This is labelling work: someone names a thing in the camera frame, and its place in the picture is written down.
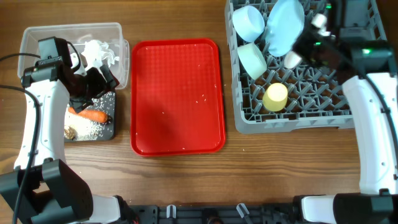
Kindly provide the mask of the white plastic spoon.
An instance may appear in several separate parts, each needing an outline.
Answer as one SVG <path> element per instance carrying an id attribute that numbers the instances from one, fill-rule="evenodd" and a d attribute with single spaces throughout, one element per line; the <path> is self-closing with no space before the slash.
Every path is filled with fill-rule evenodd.
<path id="1" fill-rule="evenodd" d="M 293 69 L 302 62 L 302 57 L 294 51 L 287 53 L 284 59 L 284 67 L 286 69 Z"/>

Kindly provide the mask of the orange carrot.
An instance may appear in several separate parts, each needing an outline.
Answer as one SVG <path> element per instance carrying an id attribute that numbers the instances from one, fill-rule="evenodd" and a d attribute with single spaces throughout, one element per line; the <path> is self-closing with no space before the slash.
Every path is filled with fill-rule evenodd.
<path id="1" fill-rule="evenodd" d="M 72 107 L 69 107 L 68 112 L 97 123 L 106 123 L 108 121 L 108 115 L 98 110 L 83 110 L 77 113 Z"/>

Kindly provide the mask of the large light blue plate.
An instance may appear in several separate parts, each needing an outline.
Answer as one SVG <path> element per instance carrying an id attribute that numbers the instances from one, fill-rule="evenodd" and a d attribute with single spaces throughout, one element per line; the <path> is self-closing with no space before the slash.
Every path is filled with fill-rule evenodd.
<path id="1" fill-rule="evenodd" d="M 298 0 L 278 0 L 267 20 L 266 42 L 269 53 L 281 57 L 289 52 L 302 33 L 305 14 Z"/>

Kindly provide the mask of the white tissue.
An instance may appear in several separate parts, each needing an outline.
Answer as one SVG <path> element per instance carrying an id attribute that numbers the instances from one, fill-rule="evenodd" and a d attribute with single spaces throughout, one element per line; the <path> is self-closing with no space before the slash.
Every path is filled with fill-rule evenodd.
<path id="1" fill-rule="evenodd" d="M 110 67 L 119 61 L 119 56 L 110 49 L 109 44 L 99 40 L 85 42 L 85 48 L 81 54 L 87 62 L 86 71 L 92 67 L 100 68 L 104 64 Z"/>

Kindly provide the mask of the brown food scrap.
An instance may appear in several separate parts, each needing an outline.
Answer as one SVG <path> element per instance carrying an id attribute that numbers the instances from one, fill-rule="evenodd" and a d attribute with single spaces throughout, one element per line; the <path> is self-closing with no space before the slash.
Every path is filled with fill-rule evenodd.
<path id="1" fill-rule="evenodd" d="M 76 131 L 70 126 L 64 126 L 64 137 L 69 140 L 76 138 Z"/>

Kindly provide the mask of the mint green bowl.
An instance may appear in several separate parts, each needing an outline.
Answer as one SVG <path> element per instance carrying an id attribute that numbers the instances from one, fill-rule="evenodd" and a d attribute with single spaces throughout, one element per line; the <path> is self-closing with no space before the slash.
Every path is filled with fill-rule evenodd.
<path id="1" fill-rule="evenodd" d="M 256 80 L 266 72 L 267 63 L 256 44 L 242 45 L 237 52 L 243 68 L 252 79 Z"/>

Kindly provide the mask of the yellow plastic cup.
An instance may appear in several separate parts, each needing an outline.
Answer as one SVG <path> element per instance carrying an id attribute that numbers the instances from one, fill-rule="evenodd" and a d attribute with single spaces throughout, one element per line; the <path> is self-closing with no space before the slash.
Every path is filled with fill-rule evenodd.
<path id="1" fill-rule="evenodd" d="M 287 87 L 281 83 L 273 83 L 267 88 L 262 103 L 267 110 L 275 112 L 284 109 L 287 98 Z"/>

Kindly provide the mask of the light blue bowl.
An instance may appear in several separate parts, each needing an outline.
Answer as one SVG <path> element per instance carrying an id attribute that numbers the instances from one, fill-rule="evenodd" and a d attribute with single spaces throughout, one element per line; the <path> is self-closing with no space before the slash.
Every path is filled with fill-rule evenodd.
<path id="1" fill-rule="evenodd" d="M 232 20 L 235 31 L 246 42 L 254 42 L 265 29 L 264 18 L 254 6 L 235 10 Z"/>

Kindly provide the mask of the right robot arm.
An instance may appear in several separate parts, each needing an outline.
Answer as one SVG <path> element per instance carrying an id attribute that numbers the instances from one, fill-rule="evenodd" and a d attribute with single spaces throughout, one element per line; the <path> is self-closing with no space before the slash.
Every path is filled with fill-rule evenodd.
<path id="1" fill-rule="evenodd" d="M 294 43 L 310 66 L 328 67 L 353 115 L 359 149 L 358 193 L 303 195 L 297 219 L 309 223 L 397 222 L 397 63 L 386 40 L 345 35 L 366 1 L 328 1 Z"/>

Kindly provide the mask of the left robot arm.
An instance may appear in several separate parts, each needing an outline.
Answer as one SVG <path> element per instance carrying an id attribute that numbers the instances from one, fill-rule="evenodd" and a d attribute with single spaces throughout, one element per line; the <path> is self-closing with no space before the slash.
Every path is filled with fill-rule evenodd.
<path id="1" fill-rule="evenodd" d="M 20 153 L 12 172 L 1 176 L 1 196 L 14 223 L 139 223 L 122 197 L 94 195 L 66 163 L 64 124 L 67 108 L 80 113 L 118 86 L 108 66 L 80 71 L 72 43 L 39 40 L 34 66 L 25 69 L 18 88 L 27 111 Z"/>

